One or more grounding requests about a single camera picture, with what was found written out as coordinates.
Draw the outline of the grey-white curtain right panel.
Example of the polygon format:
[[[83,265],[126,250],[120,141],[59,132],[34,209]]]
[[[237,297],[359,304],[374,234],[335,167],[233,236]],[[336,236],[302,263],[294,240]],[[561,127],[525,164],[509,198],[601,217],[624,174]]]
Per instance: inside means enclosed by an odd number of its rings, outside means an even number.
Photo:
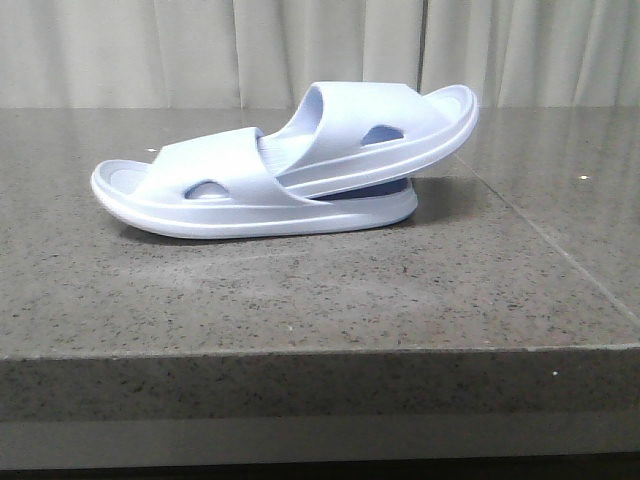
[[[431,1],[423,91],[474,89],[497,107],[636,106],[636,1]]]

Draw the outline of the grey-white curtain left panel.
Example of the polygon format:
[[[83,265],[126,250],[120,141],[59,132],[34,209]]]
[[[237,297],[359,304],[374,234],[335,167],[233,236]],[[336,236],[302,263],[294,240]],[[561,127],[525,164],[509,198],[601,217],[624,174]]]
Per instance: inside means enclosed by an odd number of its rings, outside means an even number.
[[[288,108],[320,80],[420,84],[423,1],[5,1],[5,108]]]

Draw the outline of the grey-white curtain panel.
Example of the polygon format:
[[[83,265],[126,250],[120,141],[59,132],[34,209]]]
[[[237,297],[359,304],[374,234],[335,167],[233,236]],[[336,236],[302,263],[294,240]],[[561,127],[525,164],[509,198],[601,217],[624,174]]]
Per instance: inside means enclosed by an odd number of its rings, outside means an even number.
[[[474,89],[497,107],[636,106],[636,1],[431,1],[423,91]]]
[[[420,84],[423,1],[5,1],[5,108],[288,108],[320,80]]]

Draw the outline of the light blue slipper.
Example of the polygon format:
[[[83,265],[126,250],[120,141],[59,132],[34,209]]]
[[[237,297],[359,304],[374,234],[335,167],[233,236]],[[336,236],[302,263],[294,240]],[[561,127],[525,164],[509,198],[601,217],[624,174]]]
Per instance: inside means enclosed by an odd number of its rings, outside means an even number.
[[[371,193],[313,200],[265,167],[249,127],[163,147],[153,163],[107,160],[91,175],[96,198],[119,220],[183,239],[333,233],[394,224],[418,206],[408,181]]]
[[[421,95],[400,83],[313,83],[290,121],[257,140],[291,193],[317,198],[407,177],[456,151],[479,117],[475,92]]]

